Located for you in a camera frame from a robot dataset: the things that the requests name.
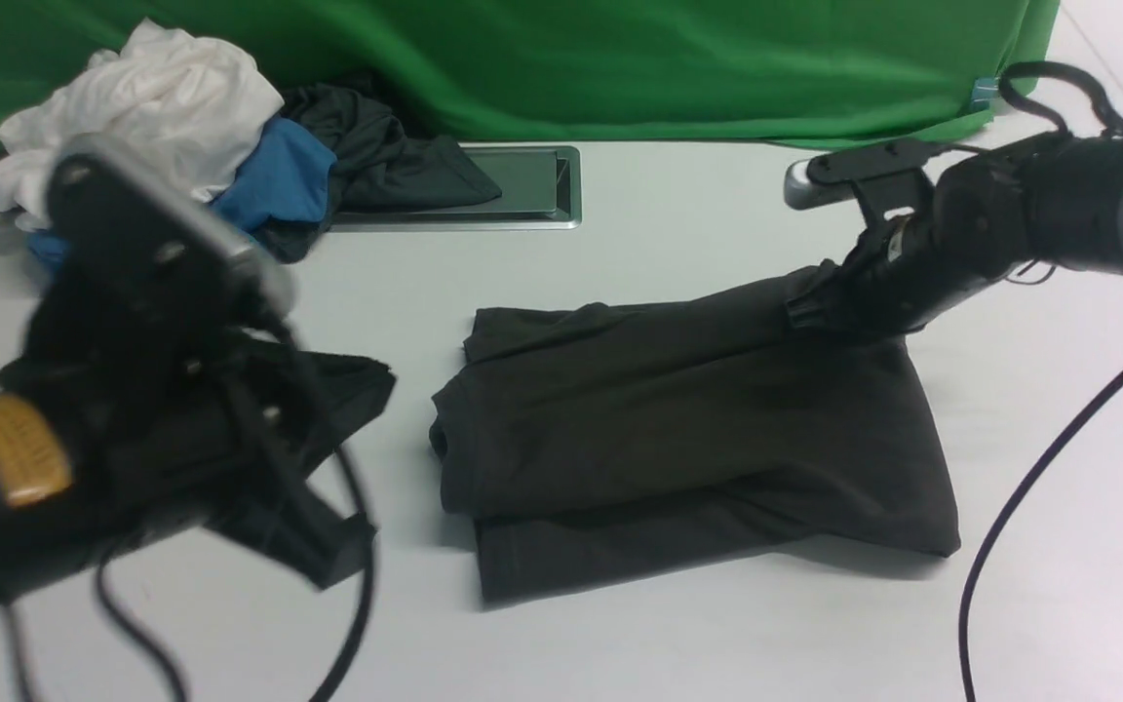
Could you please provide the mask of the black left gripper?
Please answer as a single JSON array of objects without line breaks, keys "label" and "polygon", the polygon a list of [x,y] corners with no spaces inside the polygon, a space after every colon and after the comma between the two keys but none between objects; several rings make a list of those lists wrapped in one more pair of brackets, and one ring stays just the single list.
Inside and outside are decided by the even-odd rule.
[{"label": "black left gripper", "polygon": [[227,308],[133,314],[72,271],[0,370],[0,604],[203,527],[326,590],[365,567],[371,529],[308,487],[383,413],[369,357],[286,345]]}]

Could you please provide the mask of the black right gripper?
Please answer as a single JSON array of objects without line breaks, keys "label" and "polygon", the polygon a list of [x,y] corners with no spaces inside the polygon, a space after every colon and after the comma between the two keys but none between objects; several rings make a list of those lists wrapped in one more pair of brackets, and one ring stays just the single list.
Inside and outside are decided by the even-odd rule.
[{"label": "black right gripper", "polygon": [[824,281],[786,302],[792,328],[867,338],[917,332],[1029,262],[1025,162],[1003,148],[968,148],[967,159],[931,177],[922,215],[865,225]]}]

